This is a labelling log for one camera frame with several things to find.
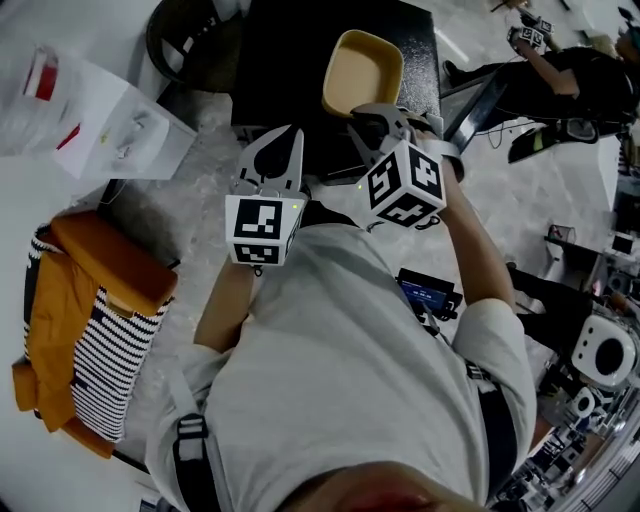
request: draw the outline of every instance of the white t-shirt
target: white t-shirt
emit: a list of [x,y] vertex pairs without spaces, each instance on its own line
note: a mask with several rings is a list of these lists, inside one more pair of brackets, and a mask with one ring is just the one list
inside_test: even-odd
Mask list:
[[[314,476],[375,461],[404,463],[484,503],[487,441],[464,359],[503,385],[524,461],[535,390],[507,304],[467,308],[449,347],[419,324],[371,235],[344,225],[301,229],[285,266],[261,279],[228,361],[201,346],[181,354],[191,389],[206,399],[234,510],[271,512]],[[170,399],[163,415],[147,465],[184,508]]]

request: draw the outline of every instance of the shoulder strap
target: shoulder strap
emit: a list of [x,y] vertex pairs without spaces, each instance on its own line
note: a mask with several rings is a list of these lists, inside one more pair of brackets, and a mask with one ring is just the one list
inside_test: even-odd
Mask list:
[[[182,499],[189,512],[231,512],[215,435],[210,435],[180,368],[176,367],[170,375],[169,389],[180,415],[173,459]],[[205,440],[212,448],[211,459]]]
[[490,499],[507,483],[515,469],[518,459],[516,430],[502,387],[473,363],[467,363],[467,376],[478,384],[478,398],[489,451]]

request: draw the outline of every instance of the floor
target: floor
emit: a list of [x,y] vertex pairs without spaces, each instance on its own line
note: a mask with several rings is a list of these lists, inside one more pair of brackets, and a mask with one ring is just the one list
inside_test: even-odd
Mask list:
[[[508,11],[491,14],[490,0],[413,0],[435,19],[441,61],[451,59],[463,68],[506,61],[514,53],[506,42],[508,27],[517,16]],[[578,42],[563,24],[565,13],[557,0],[538,0],[536,12],[552,19],[561,46]],[[178,344],[191,343],[193,333],[216,275],[226,257],[223,198],[241,148],[229,126],[231,99],[226,95],[193,93],[188,112],[176,112],[197,122],[199,135],[176,176],[167,182],[130,182],[112,204],[123,228],[162,261],[181,260],[176,301],[158,334],[136,386],[127,418],[127,439],[119,449],[142,459],[145,431],[152,421],[154,397],[160,393],[164,370]],[[608,233],[608,215],[578,204],[567,191],[550,153],[516,165],[507,164],[510,142],[522,128],[508,130],[498,149],[488,136],[476,137],[464,154],[467,177],[463,188],[505,260],[542,273],[548,265],[543,235],[551,223],[574,226],[578,243],[599,250]],[[494,145],[499,134],[492,135]],[[314,197],[365,225],[367,216],[353,204],[349,187],[311,184]],[[456,283],[459,277],[446,228],[425,232],[397,230],[384,225],[373,231],[380,250],[394,271],[405,267]],[[451,333],[455,324],[444,325]],[[549,357],[529,340],[535,374]]]

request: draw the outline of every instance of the yellow tray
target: yellow tray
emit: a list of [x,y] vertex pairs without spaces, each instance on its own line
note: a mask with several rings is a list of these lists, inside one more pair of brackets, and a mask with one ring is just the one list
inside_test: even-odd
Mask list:
[[390,42],[361,30],[340,36],[324,77],[322,106],[330,114],[351,117],[365,103],[398,101],[404,59]]

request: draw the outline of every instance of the buckle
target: buckle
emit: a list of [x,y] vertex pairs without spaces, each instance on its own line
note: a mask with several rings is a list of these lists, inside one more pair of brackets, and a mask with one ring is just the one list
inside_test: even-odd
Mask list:
[[191,413],[178,420],[178,439],[205,439],[209,429],[202,414]]

